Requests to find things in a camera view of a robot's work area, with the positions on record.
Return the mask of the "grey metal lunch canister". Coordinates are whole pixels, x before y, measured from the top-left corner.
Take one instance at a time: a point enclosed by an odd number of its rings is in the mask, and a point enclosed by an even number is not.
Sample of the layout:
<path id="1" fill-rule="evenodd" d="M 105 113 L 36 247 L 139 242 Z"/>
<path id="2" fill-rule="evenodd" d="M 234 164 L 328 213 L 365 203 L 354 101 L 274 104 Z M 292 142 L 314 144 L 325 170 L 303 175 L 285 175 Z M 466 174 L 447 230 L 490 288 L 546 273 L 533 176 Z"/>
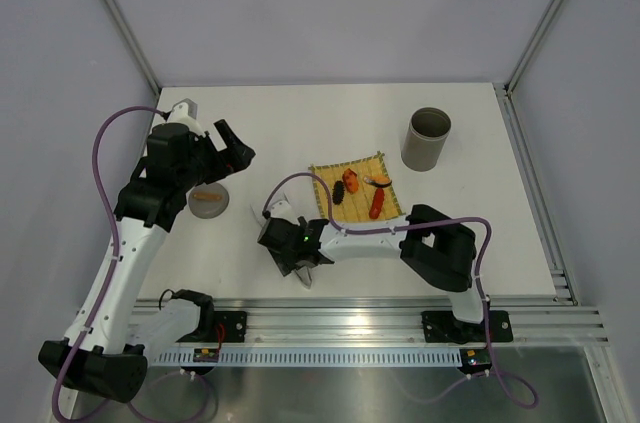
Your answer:
<path id="1" fill-rule="evenodd" d="M 416 172 L 432 170 L 451 128 L 451 119 L 443 110 L 433 107 L 416 110 L 409 120 L 401 150 L 404 165 Z"/>

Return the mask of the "orange salmon slice toy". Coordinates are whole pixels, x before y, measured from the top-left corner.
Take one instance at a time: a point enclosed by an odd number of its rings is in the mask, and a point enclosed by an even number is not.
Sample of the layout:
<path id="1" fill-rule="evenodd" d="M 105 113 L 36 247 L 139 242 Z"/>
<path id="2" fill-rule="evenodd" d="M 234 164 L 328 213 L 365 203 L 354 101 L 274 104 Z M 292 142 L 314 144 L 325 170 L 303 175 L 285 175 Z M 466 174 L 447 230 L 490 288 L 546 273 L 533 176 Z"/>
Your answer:
<path id="1" fill-rule="evenodd" d="M 388 188 L 392 184 L 392 180 L 385 175 L 377 175 L 377 176 L 365 176 L 363 181 L 376 188 Z"/>

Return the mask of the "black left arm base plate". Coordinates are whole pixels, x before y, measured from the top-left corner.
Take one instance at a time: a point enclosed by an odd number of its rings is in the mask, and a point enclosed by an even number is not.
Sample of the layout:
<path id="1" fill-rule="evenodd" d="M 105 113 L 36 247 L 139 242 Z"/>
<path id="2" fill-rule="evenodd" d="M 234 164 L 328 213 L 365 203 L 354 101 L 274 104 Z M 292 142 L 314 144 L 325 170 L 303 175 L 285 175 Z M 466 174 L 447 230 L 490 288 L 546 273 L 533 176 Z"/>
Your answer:
<path id="1" fill-rule="evenodd" d="M 245 311 L 214 311 L 201 316 L 196 329 L 178 340 L 178 343 L 244 343 L 248 314 Z"/>

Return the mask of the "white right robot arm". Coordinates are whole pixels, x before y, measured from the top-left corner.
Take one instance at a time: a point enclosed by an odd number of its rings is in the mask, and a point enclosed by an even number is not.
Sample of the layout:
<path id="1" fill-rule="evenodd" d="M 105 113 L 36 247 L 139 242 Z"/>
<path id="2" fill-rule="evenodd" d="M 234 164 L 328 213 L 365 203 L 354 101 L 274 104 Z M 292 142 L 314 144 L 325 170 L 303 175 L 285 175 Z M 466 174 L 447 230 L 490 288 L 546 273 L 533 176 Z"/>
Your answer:
<path id="1" fill-rule="evenodd" d="M 451 219 L 428 205 L 377 227 L 341 226 L 331 219 L 293 220 L 277 205 L 264 213 L 258 244 L 282 275 L 348 260 L 401 261 L 429 286 L 447 294 L 451 309 L 423 315 L 425 337 L 455 344 L 481 342 L 490 327 L 489 303 L 479 288 L 479 264 L 487 242 L 476 246 L 467 218 Z"/>

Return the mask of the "stainless steel tongs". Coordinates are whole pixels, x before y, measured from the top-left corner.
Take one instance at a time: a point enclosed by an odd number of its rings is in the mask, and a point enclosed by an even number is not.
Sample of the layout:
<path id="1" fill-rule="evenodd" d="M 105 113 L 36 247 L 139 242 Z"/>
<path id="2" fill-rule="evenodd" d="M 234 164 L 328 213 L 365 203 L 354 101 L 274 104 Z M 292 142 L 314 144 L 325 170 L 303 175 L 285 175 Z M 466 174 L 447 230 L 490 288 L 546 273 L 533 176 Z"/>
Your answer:
<path id="1" fill-rule="evenodd" d="M 304 218 L 296 215 L 297 223 L 293 224 L 284 219 L 270 217 L 267 211 L 268 207 L 271 203 L 280 199 L 286 199 L 289 202 L 285 193 L 277 192 L 276 195 L 269 200 L 266 208 L 260 209 L 257 205 L 252 206 L 254 217 L 260 225 L 257 242 L 266 250 L 269 245 L 301 244 L 302 242 L 308 242 L 304 240 L 304 238 L 307 237 L 305 233 L 307 222 Z M 311 289 L 313 283 L 311 268 L 294 271 L 288 276 L 291 275 L 298 280 L 304 289 Z"/>

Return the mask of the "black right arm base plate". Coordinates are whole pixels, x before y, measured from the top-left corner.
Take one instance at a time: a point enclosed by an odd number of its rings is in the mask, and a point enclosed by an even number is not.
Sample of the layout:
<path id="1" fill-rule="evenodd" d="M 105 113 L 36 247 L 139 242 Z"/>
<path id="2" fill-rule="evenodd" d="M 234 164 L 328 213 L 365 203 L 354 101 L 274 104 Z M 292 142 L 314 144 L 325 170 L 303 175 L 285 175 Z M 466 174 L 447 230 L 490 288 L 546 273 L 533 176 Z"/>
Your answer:
<path id="1" fill-rule="evenodd" d="M 510 343 L 514 340 L 509 314 L 503 310 L 489 311 L 489 337 L 492 342 Z M 452 311 L 424 311 L 421 324 L 426 343 L 485 343 L 483 323 L 466 323 L 454 318 Z"/>

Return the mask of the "red sausage toy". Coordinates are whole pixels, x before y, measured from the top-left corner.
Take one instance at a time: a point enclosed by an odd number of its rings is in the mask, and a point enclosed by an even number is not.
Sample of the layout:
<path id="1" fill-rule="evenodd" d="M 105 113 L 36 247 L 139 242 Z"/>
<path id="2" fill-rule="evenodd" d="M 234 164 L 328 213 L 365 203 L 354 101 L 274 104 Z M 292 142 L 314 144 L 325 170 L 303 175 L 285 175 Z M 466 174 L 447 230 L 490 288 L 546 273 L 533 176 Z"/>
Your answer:
<path id="1" fill-rule="evenodd" d="M 377 188 L 374 192 L 371 207 L 369 210 L 369 218 L 377 220 L 380 217 L 385 201 L 385 191 L 383 188 Z"/>

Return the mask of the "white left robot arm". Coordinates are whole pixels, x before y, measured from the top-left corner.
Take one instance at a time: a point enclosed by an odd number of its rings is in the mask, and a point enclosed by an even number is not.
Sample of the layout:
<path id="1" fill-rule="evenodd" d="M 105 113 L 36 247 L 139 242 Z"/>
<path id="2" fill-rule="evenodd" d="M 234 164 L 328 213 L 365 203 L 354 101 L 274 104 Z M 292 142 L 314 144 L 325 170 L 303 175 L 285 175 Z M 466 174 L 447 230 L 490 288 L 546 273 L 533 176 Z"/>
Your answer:
<path id="1" fill-rule="evenodd" d="M 39 351 L 57 387 L 128 403 L 167 348 L 222 336 L 212 297 L 193 290 L 178 291 L 136 334 L 128 331 L 150 264 L 188 194 L 247 169 L 255 156 L 225 120 L 214 127 L 222 150 L 190 123 L 167 120 L 152 129 L 145 156 L 108 211 L 111 242 L 85 302 L 64 336 Z"/>

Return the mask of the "black sea cucumber toy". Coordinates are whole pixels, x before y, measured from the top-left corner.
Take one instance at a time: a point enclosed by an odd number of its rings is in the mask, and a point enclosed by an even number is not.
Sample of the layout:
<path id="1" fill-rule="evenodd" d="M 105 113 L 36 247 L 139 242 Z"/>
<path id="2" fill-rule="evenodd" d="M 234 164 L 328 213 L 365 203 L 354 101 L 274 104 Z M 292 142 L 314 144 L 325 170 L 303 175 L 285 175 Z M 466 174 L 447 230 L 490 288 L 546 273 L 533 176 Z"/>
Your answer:
<path id="1" fill-rule="evenodd" d="M 345 184 L 342 180 L 336 181 L 332 189 L 332 203 L 334 205 L 341 205 L 344 201 L 346 193 Z"/>

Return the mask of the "orange fried fish toy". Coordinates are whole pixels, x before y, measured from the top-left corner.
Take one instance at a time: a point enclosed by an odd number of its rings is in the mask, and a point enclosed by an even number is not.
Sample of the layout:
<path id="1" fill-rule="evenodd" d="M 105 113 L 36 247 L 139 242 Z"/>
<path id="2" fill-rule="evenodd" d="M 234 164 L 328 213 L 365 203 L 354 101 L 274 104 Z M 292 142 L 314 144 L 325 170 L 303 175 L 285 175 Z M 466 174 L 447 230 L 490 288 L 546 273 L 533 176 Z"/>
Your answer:
<path id="1" fill-rule="evenodd" d="M 359 190 L 358 175 L 350 168 L 347 168 L 342 175 L 342 182 L 345 190 L 350 194 L 355 194 Z"/>

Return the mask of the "bamboo woven tray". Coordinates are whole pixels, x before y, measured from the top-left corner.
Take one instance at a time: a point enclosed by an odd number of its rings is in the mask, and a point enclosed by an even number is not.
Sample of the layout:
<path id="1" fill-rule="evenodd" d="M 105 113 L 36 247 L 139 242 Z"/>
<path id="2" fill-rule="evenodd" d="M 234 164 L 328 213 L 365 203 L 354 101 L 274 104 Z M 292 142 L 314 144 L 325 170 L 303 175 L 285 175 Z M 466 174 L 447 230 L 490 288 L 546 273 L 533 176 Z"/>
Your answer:
<path id="1" fill-rule="evenodd" d="M 341 205 L 332 203 L 332 189 L 336 181 L 342 180 L 344 171 L 350 168 L 357 175 L 359 180 L 359 190 L 355 194 L 346 191 L 344 201 Z M 331 194 L 327 198 L 322 185 L 313 181 L 314 194 L 320 215 L 323 218 L 328 217 L 328 202 L 332 204 L 333 218 L 339 223 L 369 223 L 383 220 L 390 220 L 404 214 L 398 202 L 393 185 L 384 188 L 385 201 L 380 217 L 377 220 L 369 218 L 369 210 L 372 203 L 376 187 L 366 184 L 363 181 L 365 176 L 385 175 L 390 178 L 386 168 L 384 154 L 378 151 L 375 155 L 366 158 L 360 158 L 344 163 L 333 163 L 327 165 L 311 165 L 309 167 L 311 173 L 320 177 L 329 188 Z"/>

